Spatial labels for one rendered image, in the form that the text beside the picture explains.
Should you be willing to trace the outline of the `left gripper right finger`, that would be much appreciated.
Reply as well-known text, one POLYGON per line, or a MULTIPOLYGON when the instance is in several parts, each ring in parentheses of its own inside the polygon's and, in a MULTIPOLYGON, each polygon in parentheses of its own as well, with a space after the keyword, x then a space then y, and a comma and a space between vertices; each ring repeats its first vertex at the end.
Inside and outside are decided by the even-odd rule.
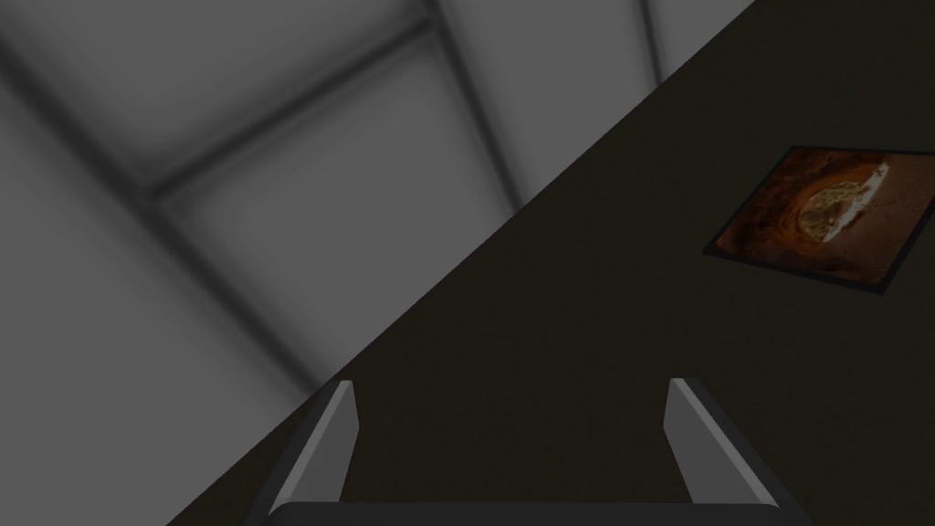
POLYGON ((796 508, 792 494, 700 380, 669 380, 663 429, 695 503, 796 508))

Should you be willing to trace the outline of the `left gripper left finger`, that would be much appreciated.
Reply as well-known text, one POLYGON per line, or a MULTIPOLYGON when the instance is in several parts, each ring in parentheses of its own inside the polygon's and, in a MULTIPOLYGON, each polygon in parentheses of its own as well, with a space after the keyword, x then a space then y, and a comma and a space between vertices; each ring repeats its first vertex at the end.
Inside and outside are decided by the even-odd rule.
POLYGON ((326 383, 263 482, 251 514, 350 515, 339 500, 358 434, 353 383, 326 383))

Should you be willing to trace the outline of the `orange brown framed wall picture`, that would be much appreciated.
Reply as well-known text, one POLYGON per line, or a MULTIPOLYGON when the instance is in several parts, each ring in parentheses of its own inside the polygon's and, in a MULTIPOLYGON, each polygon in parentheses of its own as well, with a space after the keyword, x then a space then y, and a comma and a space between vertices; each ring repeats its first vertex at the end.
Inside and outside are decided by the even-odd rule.
POLYGON ((707 256, 882 295, 935 215, 935 152, 793 145, 707 256))

